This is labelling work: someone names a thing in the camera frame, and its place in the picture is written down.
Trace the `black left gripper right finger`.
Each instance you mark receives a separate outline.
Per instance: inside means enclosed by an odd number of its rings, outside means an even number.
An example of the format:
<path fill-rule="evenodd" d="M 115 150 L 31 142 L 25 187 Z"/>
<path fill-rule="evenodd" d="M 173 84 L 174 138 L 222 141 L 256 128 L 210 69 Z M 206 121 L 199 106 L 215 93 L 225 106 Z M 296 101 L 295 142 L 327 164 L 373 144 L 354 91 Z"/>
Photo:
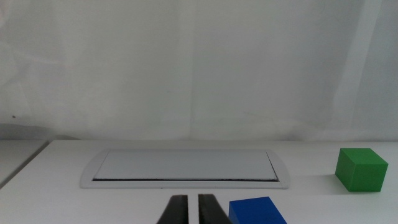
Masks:
<path fill-rule="evenodd" d="M 232 224 L 213 194 L 198 195 L 199 224 Z"/>

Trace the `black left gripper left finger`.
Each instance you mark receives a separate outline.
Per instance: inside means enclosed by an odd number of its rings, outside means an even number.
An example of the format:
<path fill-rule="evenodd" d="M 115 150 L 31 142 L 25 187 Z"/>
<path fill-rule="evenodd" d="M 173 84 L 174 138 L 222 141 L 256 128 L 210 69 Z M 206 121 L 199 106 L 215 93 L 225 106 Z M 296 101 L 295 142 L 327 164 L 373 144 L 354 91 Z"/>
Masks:
<path fill-rule="evenodd" d="M 171 196 L 157 224 L 188 224 L 188 196 Z"/>

